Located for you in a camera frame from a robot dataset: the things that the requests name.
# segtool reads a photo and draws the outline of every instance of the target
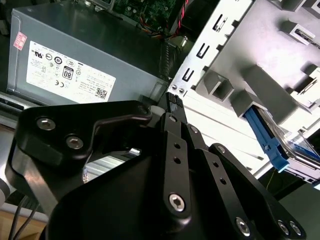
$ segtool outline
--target gray power supply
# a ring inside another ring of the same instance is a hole
[[[16,8],[7,90],[45,105],[141,96],[157,101],[169,84],[169,58],[164,53],[174,51],[84,4],[65,1]]]

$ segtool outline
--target green circuit board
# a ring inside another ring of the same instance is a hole
[[[166,27],[176,0],[115,0],[113,11],[137,23],[140,16],[154,30]]]

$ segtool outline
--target white label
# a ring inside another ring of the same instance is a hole
[[[26,82],[80,104],[107,102],[116,78],[30,41]]]

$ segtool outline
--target wooden floor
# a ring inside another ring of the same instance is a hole
[[[14,219],[12,213],[5,211],[0,211],[0,240],[7,240],[9,237],[11,224]],[[26,217],[20,216],[16,226],[16,232],[21,227],[21,225],[26,221]],[[46,224],[41,221],[31,220],[26,226],[22,234],[20,235],[20,240],[38,240],[42,230],[45,228]]]

